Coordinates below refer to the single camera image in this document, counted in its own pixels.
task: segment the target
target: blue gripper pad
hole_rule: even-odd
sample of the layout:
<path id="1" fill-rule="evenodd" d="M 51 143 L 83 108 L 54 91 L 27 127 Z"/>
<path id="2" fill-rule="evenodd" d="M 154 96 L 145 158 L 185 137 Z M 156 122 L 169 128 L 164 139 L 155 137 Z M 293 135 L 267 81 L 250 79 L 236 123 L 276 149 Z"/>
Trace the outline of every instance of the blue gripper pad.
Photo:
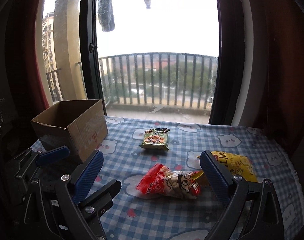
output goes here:
<path id="1" fill-rule="evenodd" d="M 86 196 L 88 195 L 95 181 L 95 178 L 97 177 L 103 166 L 103 160 L 103 153 L 97 151 L 95 156 L 88 163 L 87 167 L 80 175 L 77 182 L 74 184 L 74 195 L 72 197 L 72 200 L 76 205 L 86 199 Z"/>
<path id="2" fill-rule="evenodd" d="M 66 146 L 55 148 L 43 154 L 40 154 L 39 159 L 36 161 L 37 166 L 44 166 L 51 163 L 55 163 L 61 159 L 68 157 L 70 150 Z"/>
<path id="3" fill-rule="evenodd" d="M 228 194 L 229 183 L 226 176 L 229 176 L 229 180 L 231 180 L 232 174 L 225 166 L 219 164 L 212 154 L 209 156 L 205 151 L 201 153 L 200 165 L 204 174 L 208 178 L 217 199 L 223 202 L 225 205 L 228 205 L 231 198 Z"/>

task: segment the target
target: yellow snack bag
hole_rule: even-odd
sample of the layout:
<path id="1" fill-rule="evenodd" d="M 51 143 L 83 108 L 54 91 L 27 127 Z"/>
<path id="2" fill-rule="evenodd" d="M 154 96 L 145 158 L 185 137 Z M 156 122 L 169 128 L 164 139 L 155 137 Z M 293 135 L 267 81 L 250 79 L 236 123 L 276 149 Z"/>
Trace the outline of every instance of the yellow snack bag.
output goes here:
<path id="1" fill-rule="evenodd" d="M 216 160 L 226 166 L 233 175 L 242 175 L 242 177 L 247 181 L 258 182 L 248 157 L 220 151 L 213 151 L 211 153 L 216 158 Z M 192 179 L 196 180 L 201 177 L 202 174 L 202 171 L 198 172 Z"/>

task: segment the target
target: snack bag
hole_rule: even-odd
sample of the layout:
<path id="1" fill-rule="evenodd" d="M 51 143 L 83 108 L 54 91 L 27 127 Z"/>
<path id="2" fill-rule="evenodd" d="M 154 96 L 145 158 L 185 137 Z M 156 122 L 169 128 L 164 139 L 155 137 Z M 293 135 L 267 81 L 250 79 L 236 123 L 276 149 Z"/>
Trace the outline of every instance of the snack bag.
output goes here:
<path id="1" fill-rule="evenodd" d="M 211 153 L 219 163 L 228 168 L 232 175 L 242 175 L 247 181 L 258 182 L 248 157 L 220 151 L 213 151 Z M 194 175 L 193 179 L 198 181 L 198 177 L 200 177 L 201 174 L 202 173 L 198 173 Z"/>
<path id="2" fill-rule="evenodd" d="M 194 174 L 191 171 L 170 171 L 168 167 L 157 163 L 142 178 L 136 189 L 143 194 L 196 198 L 201 190 L 199 183 L 192 179 Z"/>
<path id="3" fill-rule="evenodd" d="M 170 129 L 168 128 L 155 128 L 145 131 L 143 142 L 140 144 L 144 149 L 159 149 L 169 150 L 168 147 L 168 134 Z"/>

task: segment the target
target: red snack bag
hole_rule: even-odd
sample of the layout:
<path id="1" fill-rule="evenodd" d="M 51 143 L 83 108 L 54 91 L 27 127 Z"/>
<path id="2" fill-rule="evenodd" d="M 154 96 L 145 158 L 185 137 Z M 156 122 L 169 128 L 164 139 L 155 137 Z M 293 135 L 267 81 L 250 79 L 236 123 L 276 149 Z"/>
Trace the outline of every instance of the red snack bag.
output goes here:
<path id="1" fill-rule="evenodd" d="M 143 194 L 196 198 L 200 193 L 200 185 L 192 179 L 194 174 L 191 171 L 170 171 L 168 167 L 157 163 L 142 178 L 136 189 Z"/>

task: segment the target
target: green snack package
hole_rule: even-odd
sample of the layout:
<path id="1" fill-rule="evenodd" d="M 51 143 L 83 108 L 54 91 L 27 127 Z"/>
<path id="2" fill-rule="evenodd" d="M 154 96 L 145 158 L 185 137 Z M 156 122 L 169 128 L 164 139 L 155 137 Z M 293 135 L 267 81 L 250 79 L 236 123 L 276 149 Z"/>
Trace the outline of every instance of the green snack package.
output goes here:
<path id="1" fill-rule="evenodd" d="M 144 149 L 159 149 L 169 150 L 168 147 L 168 135 L 169 128 L 155 128 L 145 131 L 143 142 L 140 144 Z"/>

